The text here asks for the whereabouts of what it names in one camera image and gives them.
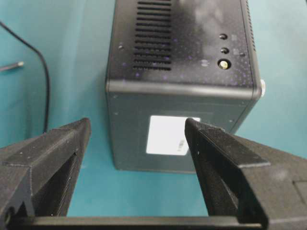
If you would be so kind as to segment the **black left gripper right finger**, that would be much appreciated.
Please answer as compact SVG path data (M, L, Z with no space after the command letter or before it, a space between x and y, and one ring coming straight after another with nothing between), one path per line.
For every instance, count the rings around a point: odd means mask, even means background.
M306 229L305 158L192 118L185 137L212 220L229 228Z

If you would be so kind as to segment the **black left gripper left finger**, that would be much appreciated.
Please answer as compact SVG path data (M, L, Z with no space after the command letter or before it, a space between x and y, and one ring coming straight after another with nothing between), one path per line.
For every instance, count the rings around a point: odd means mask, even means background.
M91 136L88 118L0 149L0 222L66 216Z

